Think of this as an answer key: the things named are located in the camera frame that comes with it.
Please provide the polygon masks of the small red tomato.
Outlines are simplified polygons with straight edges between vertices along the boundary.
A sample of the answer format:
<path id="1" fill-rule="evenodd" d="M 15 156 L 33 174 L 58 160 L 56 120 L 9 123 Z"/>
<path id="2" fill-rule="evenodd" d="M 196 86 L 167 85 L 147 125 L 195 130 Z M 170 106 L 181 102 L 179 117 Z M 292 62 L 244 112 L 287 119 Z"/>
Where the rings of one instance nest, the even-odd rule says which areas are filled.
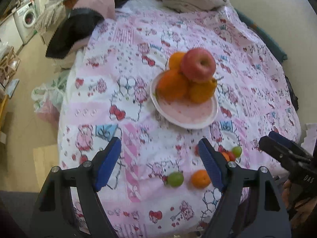
<path id="1" fill-rule="evenodd" d="M 227 151 L 226 153 L 227 153 L 227 155 L 229 157 L 229 160 L 235 162 L 235 160 L 236 160 L 235 155 L 232 152 L 230 152 L 230 151 Z"/>

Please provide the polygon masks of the green fruit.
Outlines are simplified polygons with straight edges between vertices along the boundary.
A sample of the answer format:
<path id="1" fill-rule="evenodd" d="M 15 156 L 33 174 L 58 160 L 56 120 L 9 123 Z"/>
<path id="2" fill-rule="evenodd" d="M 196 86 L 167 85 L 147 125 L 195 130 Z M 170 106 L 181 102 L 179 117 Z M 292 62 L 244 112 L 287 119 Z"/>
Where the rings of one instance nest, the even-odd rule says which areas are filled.
<path id="1" fill-rule="evenodd" d="M 171 187 L 179 187 L 184 182 L 184 176 L 181 172 L 173 172 L 167 177 L 167 184 Z"/>
<path id="2" fill-rule="evenodd" d="M 235 146 L 232 148 L 232 153 L 235 156 L 235 158 L 239 158 L 242 154 L 242 147 L 241 146 Z"/>

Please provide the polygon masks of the small mandarin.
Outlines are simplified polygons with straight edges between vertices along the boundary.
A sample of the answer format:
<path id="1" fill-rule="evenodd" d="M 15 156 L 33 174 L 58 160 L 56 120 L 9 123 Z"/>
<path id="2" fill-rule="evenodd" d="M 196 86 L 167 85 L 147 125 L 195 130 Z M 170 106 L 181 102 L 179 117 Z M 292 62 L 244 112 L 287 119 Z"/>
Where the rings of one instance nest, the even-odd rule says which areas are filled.
<path id="1" fill-rule="evenodd" d="M 226 152 L 221 152 L 221 154 L 223 155 L 223 157 L 226 159 L 227 162 L 230 161 L 229 154 L 227 154 Z"/>
<path id="2" fill-rule="evenodd" d="M 196 189 L 204 189 L 211 184 L 211 179 L 206 170 L 197 170 L 191 175 L 191 184 Z"/>

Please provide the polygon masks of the pink kitty print bedsheet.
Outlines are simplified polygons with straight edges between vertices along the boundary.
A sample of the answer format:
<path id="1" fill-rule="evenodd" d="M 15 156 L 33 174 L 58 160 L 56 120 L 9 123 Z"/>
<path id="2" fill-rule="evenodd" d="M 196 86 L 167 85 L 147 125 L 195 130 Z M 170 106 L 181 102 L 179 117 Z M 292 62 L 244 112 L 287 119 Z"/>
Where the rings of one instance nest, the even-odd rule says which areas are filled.
<path id="1" fill-rule="evenodd" d="M 195 47 L 215 58 L 219 112 L 210 126 L 188 130 L 155 110 L 150 85 L 172 53 Z M 98 194 L 118 236 L 188 233 L 206 227 L 221 197 L 212 185 L 190 183 L 204 167 L 198 141 L 207 138 L 220 152 L 241 146 L 240 166 L 283 175 L 258 148 L 271 131 L 298 141 L 299 118 L 281 64 L 234 9 L 177 13 L 155 0 L 131 0 L 76 55 L 60 113 L 60 167 L 78 167 L 119 137 L 120 158 Z M 167 184 L 173 172 L 183 173 L 179 187 Z"/>

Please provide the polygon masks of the pink white ceramic plate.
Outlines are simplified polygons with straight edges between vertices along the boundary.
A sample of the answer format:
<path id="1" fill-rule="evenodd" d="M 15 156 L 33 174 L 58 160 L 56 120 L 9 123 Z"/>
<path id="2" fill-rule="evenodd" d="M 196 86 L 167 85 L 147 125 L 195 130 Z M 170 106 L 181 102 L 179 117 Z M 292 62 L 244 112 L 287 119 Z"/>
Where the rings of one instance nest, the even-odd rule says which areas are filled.
<path id="1" fill-rule="evenodd" d="M 158 74 L 150 85 L 151 100 L 161 116 L 174 125 L 190 130 L 203 129 L 215 121 L 219 110 L 216 95 L 202 104 L 186 100 L 166 102 L 156 94 L 156 86 L 162 76 L 162 73 Z"/>

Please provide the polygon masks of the large bumpy orange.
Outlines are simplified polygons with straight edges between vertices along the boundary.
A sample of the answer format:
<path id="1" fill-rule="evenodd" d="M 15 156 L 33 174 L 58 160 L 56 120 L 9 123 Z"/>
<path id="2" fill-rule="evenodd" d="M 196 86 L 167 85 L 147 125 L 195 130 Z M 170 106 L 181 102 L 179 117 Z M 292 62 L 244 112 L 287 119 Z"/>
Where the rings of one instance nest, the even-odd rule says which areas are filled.
<path id="1" fill-rule="evenodd" d="M 189 100 L 196 104 L 208 101 L 214 95 L 217 84 L 218 82 L 215 78 L 204 83 L 191 82 L 188 91 Z"/>

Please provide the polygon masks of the orange front left on plate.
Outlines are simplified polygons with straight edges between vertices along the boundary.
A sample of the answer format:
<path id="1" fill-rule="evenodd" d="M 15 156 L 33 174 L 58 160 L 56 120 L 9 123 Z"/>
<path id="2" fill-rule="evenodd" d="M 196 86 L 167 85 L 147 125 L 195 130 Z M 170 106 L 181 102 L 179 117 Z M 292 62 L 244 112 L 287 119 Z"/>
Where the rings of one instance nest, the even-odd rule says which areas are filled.
<path id="1" fill-rule="evenodd" d="M 164 72 L 160 78 L 156 93 L 168 102 L 183 99 L 189 89 L 189 80 L 177 69 Z"/>

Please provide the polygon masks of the plastic bag on floor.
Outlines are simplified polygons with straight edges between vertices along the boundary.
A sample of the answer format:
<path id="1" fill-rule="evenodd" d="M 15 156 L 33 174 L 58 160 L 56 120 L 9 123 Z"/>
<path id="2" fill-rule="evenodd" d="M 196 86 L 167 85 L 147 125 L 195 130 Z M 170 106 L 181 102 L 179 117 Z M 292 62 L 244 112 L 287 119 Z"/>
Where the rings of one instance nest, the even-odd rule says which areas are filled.
<path id="1" fill-rule="evenodd" d="M 70 70 L 59 72 L 49 82 L 41 84 L 31 92 L 35 114 L 54 128 L 58 128 L 59 125 L 60 110 L 69 72 Z"/>

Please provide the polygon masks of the red apple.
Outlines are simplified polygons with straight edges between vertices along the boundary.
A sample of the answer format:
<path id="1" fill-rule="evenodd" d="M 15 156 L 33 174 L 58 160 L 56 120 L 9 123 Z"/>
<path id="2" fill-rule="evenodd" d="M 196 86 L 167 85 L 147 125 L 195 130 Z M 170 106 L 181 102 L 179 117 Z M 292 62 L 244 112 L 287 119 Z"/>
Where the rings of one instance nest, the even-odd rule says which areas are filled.
<path id="1" fill-rule="evenodd" d="M 215 73 L 216 63 L 208 50 L 194 48 L 185 53 L 180 69 L 193 82 L 207 82 Z"/>

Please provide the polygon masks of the orange at plate back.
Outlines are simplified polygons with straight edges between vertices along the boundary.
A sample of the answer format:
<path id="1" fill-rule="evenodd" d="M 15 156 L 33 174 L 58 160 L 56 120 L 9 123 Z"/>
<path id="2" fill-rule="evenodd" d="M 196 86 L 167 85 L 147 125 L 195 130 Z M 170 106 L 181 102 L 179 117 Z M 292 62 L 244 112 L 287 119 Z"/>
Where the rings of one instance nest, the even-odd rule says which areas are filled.
<path id="1" fill-rule="evenodd" d="M 185 55 L 185 52 L 176 52 L 173 53 L 168 61 L 168 66 L 170 70 L 180 70 L 183 57 Z"/>

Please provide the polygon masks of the teal blanket edge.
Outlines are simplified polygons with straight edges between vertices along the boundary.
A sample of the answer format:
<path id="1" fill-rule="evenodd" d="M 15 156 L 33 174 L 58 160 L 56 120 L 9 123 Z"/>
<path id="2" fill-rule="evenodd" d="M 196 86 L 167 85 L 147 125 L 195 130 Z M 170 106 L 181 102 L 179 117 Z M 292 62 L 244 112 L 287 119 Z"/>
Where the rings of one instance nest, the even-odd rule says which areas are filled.
<path id="1" fill-rule="evenodd" d="M 249 29 L 252 29 L 266 44 L 267 48 L 271 51 L 274 57 L 279 61 L 279 63 L 283 63 L 288 59 L 287 54 L 280 47 L 275 40 L 264 31 L 261 27 L 257 26 L 253 20 L 247 17 L 245 14 L 240 12 L 238 9 L 235 9 L 239 19 L 241 22 L 245 23 Z"/>

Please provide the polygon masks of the wooden rack furniture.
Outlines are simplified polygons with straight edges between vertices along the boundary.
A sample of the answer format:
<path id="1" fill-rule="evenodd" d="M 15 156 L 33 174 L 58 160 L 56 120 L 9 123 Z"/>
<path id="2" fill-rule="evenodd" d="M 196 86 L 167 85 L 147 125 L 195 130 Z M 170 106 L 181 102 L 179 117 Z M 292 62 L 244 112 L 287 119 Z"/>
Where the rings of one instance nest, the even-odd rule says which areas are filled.
<path id="1" fill-rule="evenodd" d="M 14 47 L 8 47 L 1 57 L 1 85 L 7 86 L 9 80 L 16 74 L 21 60 L 14 52 Z"/>

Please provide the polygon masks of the white washing machine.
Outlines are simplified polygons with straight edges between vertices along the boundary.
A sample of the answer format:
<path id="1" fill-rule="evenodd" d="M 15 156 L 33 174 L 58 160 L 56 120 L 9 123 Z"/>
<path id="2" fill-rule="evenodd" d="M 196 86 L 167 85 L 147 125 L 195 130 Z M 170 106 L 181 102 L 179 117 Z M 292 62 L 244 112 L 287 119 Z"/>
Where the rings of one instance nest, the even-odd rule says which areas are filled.
<path id="1" fill-rule="evenodd" d="M 34 24 L 38 17 L 35 9 L 35 3 L 33 1 L 26 2 L 24 5 L 21 5 L 16 9 L 13 16 L 23 45 L 25 45 L 36 33 Z"/>

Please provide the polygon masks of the pink and black cloth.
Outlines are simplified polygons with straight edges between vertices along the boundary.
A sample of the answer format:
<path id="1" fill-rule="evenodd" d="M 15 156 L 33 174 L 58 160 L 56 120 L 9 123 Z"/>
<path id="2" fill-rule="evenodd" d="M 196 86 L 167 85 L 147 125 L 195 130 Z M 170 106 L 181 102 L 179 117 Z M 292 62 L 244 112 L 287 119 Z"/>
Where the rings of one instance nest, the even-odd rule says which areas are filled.
<path id="1" fill-rule="evenodd" d="M 78 0 L 51 38 L 47 58 L 63 59 L 74 45 L 91 36 L 96 25 L 115 18 L 115 0 Z"/>

